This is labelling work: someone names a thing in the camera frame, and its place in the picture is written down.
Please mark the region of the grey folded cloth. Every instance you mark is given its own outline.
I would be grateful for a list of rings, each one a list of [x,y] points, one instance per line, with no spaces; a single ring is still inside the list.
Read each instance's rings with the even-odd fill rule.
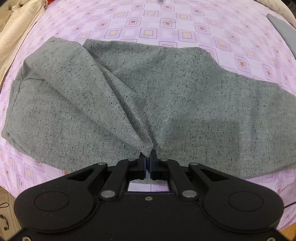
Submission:
[[[296,31],[293,27],[285,23],[284,21],[274,17],[271,14],[267,14],[266,17],[279,32],[281,37],[286,42],[293,56],[296,57]]]

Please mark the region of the grey speckled pants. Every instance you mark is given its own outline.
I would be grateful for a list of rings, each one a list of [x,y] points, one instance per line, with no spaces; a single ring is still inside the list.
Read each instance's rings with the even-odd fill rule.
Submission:
[[[295,164],[295,96],[198,47],[52,37],[12,82],[2,136],[70,172],[156,151],[252,178]]]

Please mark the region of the cream bedside cabinet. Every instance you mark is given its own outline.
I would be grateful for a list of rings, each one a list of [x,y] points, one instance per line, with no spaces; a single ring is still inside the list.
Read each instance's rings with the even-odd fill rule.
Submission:
[[[21,226],[14,212],[15,197],[13,197],[3,187],[1,187],[0,203],[1,238],[3,240],[9,240],[12,236],[14,236],[17,232],[21,230]]]

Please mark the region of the beige quilt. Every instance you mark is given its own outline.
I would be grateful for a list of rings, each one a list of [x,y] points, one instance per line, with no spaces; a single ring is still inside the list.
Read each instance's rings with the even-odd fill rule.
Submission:
[[[24,39],[45,13],[47,1],[5,1],[1,5],[1,85]]]

